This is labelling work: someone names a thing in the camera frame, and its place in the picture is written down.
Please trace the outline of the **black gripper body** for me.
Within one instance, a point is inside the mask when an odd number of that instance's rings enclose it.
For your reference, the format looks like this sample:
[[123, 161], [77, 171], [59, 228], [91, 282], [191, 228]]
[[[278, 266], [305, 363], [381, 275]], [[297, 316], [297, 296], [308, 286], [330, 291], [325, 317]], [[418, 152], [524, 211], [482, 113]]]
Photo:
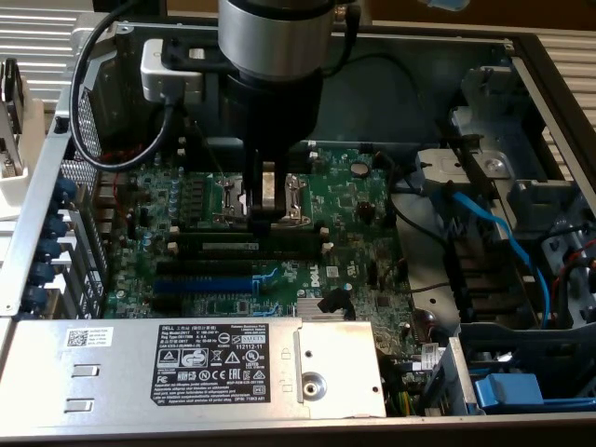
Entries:
[[264, 160], [286, 156], [318, 121], [323, 87], [320, 69], [297, 80], [267, 81], [228, 76], [228, 124], [248, 151]]

